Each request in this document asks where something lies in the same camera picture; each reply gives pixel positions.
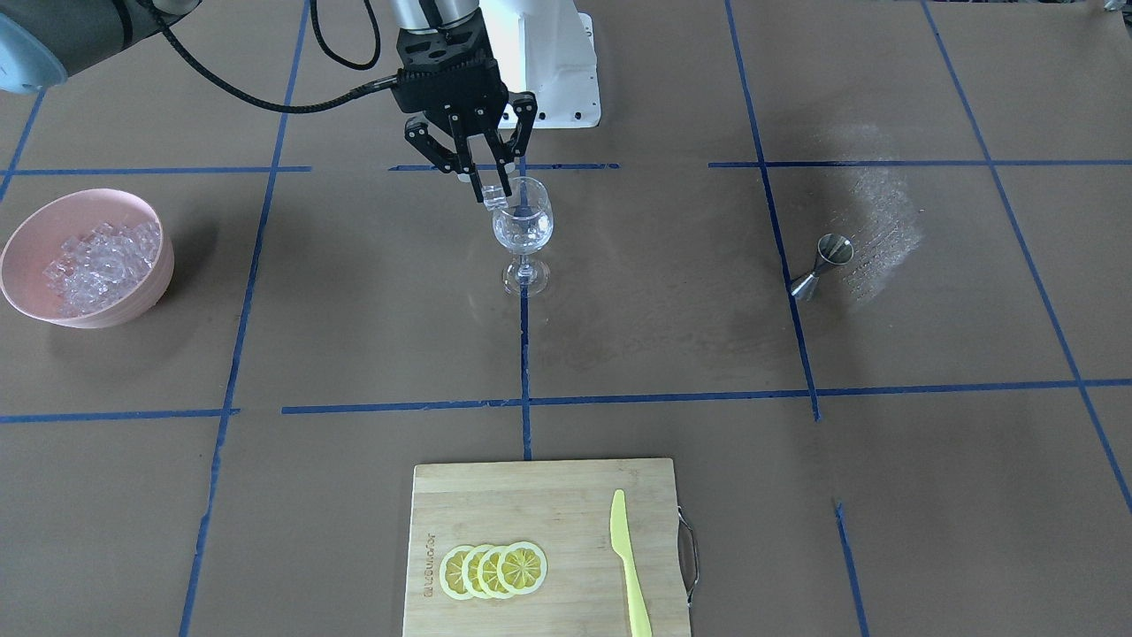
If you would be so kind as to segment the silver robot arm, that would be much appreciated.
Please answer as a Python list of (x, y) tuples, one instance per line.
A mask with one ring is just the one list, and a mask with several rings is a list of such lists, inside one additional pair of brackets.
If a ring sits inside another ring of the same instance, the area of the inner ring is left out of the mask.
[(482, 137), (501, 178), (501, 192), (511, 193), (509, 171), (528, 152), (540, 109), (532, 92), (509, 91), (501, 79), (477, 1), (394, 1), (397, 72), (306, 105), (254, 97), (201, 64), (172, 31), (195, 8), (195, 1), (5, 1), (3, 91), (53, 88), (158, 34), (211, 85), (280, 114), (328, 111), (389, 91), (408, 114), (405, 141), (430, 165), (469, 182), (484, 203), (484, 184), (470, 152), (470, 138)]

